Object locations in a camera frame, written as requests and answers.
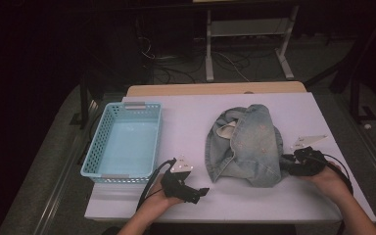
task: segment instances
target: crumpled denim garment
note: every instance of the crumpled denim garment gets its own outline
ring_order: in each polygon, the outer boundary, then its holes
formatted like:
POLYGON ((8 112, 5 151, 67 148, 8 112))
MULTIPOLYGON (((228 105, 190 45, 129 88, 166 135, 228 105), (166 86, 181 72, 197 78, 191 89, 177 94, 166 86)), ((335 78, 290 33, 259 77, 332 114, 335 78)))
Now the crumpled denim garment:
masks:
POLYGON ((206 143, 206 167, 212 182, 220 176, 247 179, 269 188, 282 179, 279 166, 283 140, 264 105, 223 112, 206 143))

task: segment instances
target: desk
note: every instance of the desk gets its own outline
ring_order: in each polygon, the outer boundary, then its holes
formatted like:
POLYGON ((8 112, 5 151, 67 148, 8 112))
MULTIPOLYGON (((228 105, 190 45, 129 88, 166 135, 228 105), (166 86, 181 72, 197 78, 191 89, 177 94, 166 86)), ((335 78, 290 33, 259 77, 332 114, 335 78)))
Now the desk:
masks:
MULTIPOLYGON (((343 162, 349 170, 354 196, 376 221, 313 96, 306 93, 298 82, 134 86, 123 101, 162 102, 159 164, 183 155, 194 166, 186 180, 187 185, 211 188, 197 205, 177 205, 159 222, 308 223, 341 220, 340 212, 332 202, 312 184, 293 176, 269 189, 253 188, 245 180, 228 177, 211 182, 204 164, 204 150, 213 122, 228 108, 255 103, 269 108, 273 123, 282 134, 285 153, 292 152, 288 146, 301 135, 326 134, 327 139, 312 147, 343 162), (222 94, 223 90, 231 94, 222 94), (261 93, 243 94, 250 91, 261 93)), ((130 218, 143 187, 95 184, 85 217, 95 220, 130 218)))

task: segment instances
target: blue plastic basket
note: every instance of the blue plastic basket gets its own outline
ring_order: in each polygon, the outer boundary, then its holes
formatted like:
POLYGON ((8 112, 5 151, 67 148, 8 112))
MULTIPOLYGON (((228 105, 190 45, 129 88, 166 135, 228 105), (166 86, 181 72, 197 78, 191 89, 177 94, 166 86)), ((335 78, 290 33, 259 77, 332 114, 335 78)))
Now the blue plastic basket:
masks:
POLYGON ((160 103, 108 104, 81 175, 96 183, 147 183, 156 168, 161 110, 160 103))

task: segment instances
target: floor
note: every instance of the floor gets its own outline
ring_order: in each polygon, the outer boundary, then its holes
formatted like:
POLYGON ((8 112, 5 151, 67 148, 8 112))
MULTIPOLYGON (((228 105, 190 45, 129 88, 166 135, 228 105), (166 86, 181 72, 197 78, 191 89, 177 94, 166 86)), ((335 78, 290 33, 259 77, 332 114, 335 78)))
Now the floor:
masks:
MULTIPOLYGON (((336 40, 328 45, 326 42, 323 35, 292 38, 286 58, 295 80, 305 82, 339 62, 353 45, 351 40, 336 40)), ((280 38, 237 37, 216 40, 213 45, 214 82, 285 80, 274 56, 280 38)), ((198 46, 191 57, 156 55, 155 61, 146 64, 152 68, 149 83, 206 82, 204 54, 204 48, 198 46)), ((376 120, 355 123, 348 113, 348 89, 343 94, 333 94, 328 89, 333 78, 331 74, 307 90, 313 93, 376 214, 376 120)), ((0 234, 102 234, 110 226, 121 226, 114 221, 96 222, 83 217, 93 182, 82 177, 79 170, 89 133, 94 130, 92 120, 100 112, 97 108, 123 95, 91 103, 90 122, 80 129, 79 125, 71 125, 73 115, 80 112, 79 90, 73 89, 60 108, 0 234)), ((362 86, 360 101, 376 115, 376 98, 368 87, 362 86)), ((335 234, 338 226, 297 224, 296 229, 300 235, 326 235, 335 234)))

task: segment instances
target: metal desk leg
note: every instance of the metal desk leg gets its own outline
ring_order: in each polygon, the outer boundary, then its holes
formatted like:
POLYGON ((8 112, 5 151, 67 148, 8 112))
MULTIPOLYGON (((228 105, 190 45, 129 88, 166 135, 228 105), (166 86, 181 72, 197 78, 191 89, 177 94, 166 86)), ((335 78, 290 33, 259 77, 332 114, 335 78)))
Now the metal desk leg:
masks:
POLYGON ((288 25, 284 34, 282 46, 280 47, 280 49, 276 49, 277 59, 279 60, 280 66, 282 67, 282 70, 285 73, 287 80, 294 79, 292 70, 289 67, 288 61, 286 61, 285 53, 286 53, 286 48, 288 47, 289 39, 292 35, 292 29, 293 29, 293 26, 295 25, 295 20, 296 20, 296 15, 298 14, 298 10, 299 10, 299 6, 295 6, 292 9, 292 13, 289 18, 288 25))
POLYGON ((207 16, 207 55, 206 55, 207 82, 213 82, 212 71, 212 13, 208 10, 207 16))

